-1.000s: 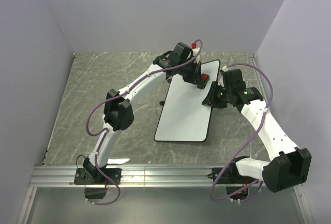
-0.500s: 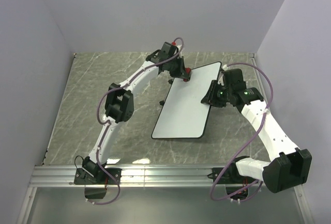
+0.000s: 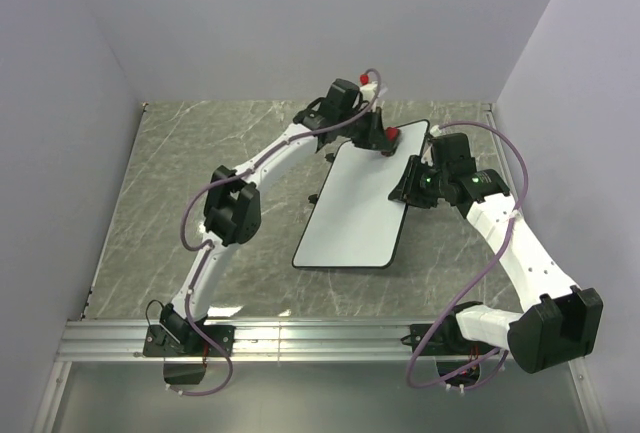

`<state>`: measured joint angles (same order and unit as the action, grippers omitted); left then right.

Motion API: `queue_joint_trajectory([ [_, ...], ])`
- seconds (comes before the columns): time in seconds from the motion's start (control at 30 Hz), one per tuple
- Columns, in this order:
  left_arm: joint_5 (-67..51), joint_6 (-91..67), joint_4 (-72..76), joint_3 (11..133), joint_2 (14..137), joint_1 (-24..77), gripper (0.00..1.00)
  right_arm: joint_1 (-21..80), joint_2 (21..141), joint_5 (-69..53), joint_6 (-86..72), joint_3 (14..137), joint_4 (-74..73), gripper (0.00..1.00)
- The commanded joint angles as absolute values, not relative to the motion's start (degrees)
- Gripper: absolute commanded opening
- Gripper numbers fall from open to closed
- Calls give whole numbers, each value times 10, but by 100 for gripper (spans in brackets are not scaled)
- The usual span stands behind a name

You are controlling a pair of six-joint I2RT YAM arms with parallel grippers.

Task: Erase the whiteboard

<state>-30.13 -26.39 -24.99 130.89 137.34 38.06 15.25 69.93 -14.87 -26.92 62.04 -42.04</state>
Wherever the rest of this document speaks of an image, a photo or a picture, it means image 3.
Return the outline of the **red whiteboard eraser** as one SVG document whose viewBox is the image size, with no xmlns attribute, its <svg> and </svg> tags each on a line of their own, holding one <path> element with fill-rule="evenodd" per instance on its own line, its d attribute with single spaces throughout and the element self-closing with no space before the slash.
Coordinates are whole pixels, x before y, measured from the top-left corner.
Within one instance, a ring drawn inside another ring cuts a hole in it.
<svg viewBox="0 0 640 433">
<path fill-rule="evenodd" d="M 384 131 L 385 142 L 381 149 L 381 154 L 386 157 L 393 156 L 397 151 L 401 130 L 396 127 L 387 127 Z"/>
</svg>

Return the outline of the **white whiteboard black frame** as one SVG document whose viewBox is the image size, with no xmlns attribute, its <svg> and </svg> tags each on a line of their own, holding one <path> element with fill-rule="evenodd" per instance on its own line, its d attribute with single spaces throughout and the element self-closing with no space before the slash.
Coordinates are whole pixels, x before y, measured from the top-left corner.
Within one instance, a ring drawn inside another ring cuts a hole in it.
<svg viewBox="0 0 640 433">
<path fill-rule="evenodd" d="M 407 206 L 391 201 L 409 157 L 422 152 L 426 119 L 399 127 L 394 155 L 343 143 L 292 258 L 297 269 L 383 269 L 398 247 Z"/>
</svg>

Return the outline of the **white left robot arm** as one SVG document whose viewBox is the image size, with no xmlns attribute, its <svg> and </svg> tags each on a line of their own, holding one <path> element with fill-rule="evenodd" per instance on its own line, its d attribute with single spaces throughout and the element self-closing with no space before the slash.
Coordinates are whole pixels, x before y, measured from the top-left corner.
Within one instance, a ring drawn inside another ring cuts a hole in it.
<svg viewBox="0 0 640 433">
<path fill-rule="evenodd" d="M 233 254 L 261 226 L 261 196 L 290 168 L 342 136 L 353 146 L 391 156 L 400 134 L 386 128 L 378 99 L 383 85 L 373 68 L 357 84 L 335 80 L 325 96 L 299 111 L 283 133 L 253 158 L 234 168 L 218 167 L 211 182 L 189 205 L 205 196 L 202 240 L 191 245 L 186 238 L 190 211 L 181 219 L 180 241 L 197 254 L 185 283 L 160 314 L 166 341 L 180 355 L 196 352 L 202 343 L 207 301 Z"/>
</svg>

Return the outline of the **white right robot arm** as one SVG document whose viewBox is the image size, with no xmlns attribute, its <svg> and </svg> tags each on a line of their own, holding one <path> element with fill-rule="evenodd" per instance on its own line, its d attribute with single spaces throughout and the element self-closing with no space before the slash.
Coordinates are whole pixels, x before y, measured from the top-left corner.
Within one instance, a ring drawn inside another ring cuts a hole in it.
<svg viewBox="0 0 640 433">
<path fill-rule="evenodd" d="M 430 343 L 463 354 L 485 344 L 511 355 L 536 373 L 592 353 L 603 312 L 593 288 L 581 288 L 552 259 L 520 213 L 507 183 L 494 169 L 481 170 L 464 133 L 428 137 L 427 160 L 410 156 L 393 201 L 429 209 L 440 201 L 456 208 L 482 236 L 519 299 L 521 312 L 464 302 L 465 286 L 412 346 L 418 358 Z"/>
</svg>

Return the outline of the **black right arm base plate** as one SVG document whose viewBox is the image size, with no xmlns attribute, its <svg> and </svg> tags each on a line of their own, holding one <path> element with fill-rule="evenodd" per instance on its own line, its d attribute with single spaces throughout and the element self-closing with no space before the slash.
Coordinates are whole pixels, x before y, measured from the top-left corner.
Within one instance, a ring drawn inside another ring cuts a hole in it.
<svg viewBox="0 0 640 433">
<path fill-rule="evenodd" d="M 402 345 L 410 347 L 414 352 L 422 338 L 432 326 L 427 324 L 411 324 L 409 333 L 400 338 Z M 421 356 L 473 356 L 484 355 L 491 351 L 493 346 L 479 341 L 465 339 L 455 320 L 446 319 L 431 336 Z"/>
</svg>

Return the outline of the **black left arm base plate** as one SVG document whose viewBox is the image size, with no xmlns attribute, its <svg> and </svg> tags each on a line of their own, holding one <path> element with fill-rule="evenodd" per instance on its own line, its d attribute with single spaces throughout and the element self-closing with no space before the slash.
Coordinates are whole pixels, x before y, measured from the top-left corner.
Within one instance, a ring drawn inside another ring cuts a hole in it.
<svg viewBox="0 0 640 433">
<path fill-rule="evenodd" d="M 201 329 L 226 354 L 231 354 L 235 337 L 234 326 L 211 324 L 203 325 Z M 189 331 L 186 339 L 180 341 L 162 325 L 155 324 L 147 329 L 142 356 L 148 358 L 221 357 L 222 354 L 194 331 Z"/>
</svg>

